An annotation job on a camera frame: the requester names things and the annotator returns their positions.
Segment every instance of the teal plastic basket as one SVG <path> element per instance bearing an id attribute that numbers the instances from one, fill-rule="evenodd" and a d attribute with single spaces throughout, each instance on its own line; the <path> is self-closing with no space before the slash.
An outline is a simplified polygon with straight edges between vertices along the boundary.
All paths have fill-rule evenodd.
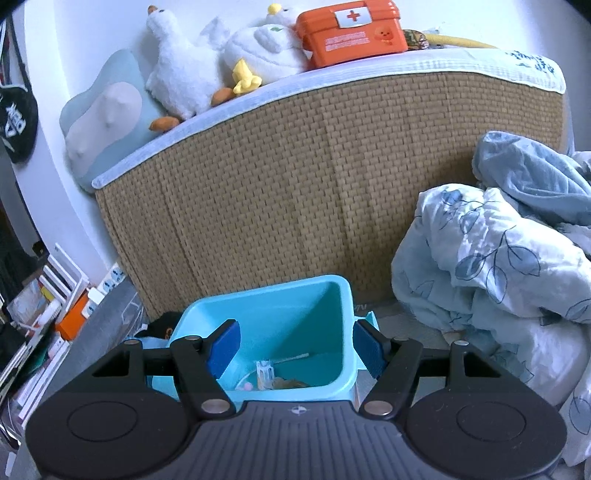
<path id="1" fill-rule="evenodd" d="M 183 313 L 170 342 L 187 335 L 207 337 L 226 319 L 236 319 L 241 345 L 218 382 L 240 407 L 245 400 L 353 400 L 357 371 L 365 369 L 353 348 L 356 319 L 349 283 L 337 275 L 201 299 Z M 373 313 L 370 321 L 378 327 Z M 236 390 L 258 360 L 277 361 L 275 376 L 309 387 L 287 390 Z M 256 374 L 248 380 L 256 385 Z M 177 398 L 172 377 L 154 377 L 152 386 Z"/>

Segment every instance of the white bedding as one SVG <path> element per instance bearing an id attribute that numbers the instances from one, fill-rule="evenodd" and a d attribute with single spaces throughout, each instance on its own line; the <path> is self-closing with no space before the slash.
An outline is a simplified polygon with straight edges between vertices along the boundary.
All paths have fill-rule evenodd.
<path id="1" fill-rule="evenodd" d="M 569 466 L 591 455 L 590 165 L 489 132 L 472 162 L 483 189 L 422 192 L 392 261 L 419 321 L 462 332 L 560 408 Z"/>
<path id="2" fill-rule="evenodd" d="M 252 93 L 208 110 L 136 150 L 95 178 L 92 186 L 95 189 L 101 189 L 171 145 L 266 103 L 356 80 L 430 72 L 480 73 L 561 94 L 566 91 L 564 76 L 555 62 L 518 51 L 442 48 L 351 61 L 270 83 Z"/>

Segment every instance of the mattress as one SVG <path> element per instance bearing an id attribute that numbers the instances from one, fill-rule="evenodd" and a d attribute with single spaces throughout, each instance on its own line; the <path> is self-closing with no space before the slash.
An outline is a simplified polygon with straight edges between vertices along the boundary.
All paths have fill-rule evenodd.
<path id="1" fill-rule="evenodd" d="M 501 129 L 566 148 L 556 64 L 447 52 L 276 82 L 181 124 L 96 179 L 150 318 L 327 273 L 347 278 L 357 303 L 390 298 L 390 262 L 418 193 L 474 182 L 482 134 Z"/>

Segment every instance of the metal screw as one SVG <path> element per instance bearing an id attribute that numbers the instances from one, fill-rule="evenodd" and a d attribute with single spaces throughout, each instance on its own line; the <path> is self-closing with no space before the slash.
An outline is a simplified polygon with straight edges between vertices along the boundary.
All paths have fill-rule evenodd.
<path id="1" fill-rule="evenodd" d="M 377 417 L 385 417 L 392 413 L 392 410 L 394 409 L 390 403 L 382 400 L 368 401 L 363 407 L 367 413 L 376 415 Z"/>
<path id="2" fill-rule="evenodd" d="M 201 409 L 211 415 L 220 415 L 230 410 L 230 404 L 221 398 L 210 398 L 201 404 Z"/>

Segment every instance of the yellow duck beak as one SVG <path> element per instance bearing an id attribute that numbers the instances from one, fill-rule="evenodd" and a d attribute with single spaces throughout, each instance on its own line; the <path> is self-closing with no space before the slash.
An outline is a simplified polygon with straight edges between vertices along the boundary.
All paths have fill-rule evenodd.
<path id="1" fill-rule="evenodd" d="M 269 15 L 277 15 L 277 13 L 281 11 L 281 8 L 280 4 L 271 4 L 269 5 L 269 8 L 267 8 L 267 13 L 269 13 Z"/>
<path id="2" fill-rule="evenodd" d="M 236 95 L 252 92 L 262 84 L 262 79 L 251 72 L 244 59 L 240 59 L 236 63 L 236 66 L 232 70 L 232 77 L 236 82 L 233 90 Z"/>

